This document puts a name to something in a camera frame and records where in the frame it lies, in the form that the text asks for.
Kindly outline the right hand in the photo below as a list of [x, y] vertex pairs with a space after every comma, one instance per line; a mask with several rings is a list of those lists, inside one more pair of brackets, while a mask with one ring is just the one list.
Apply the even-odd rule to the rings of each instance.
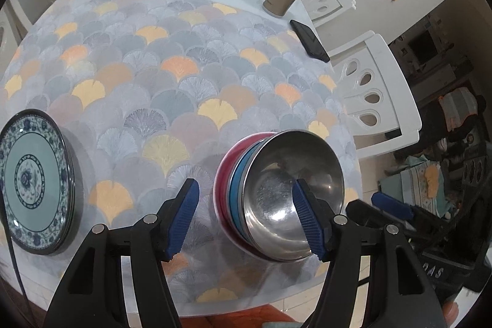
[[451, 325], [459, 315], [459, 306], [454, 301], [446, 301], [442, 307], [444, 319]]

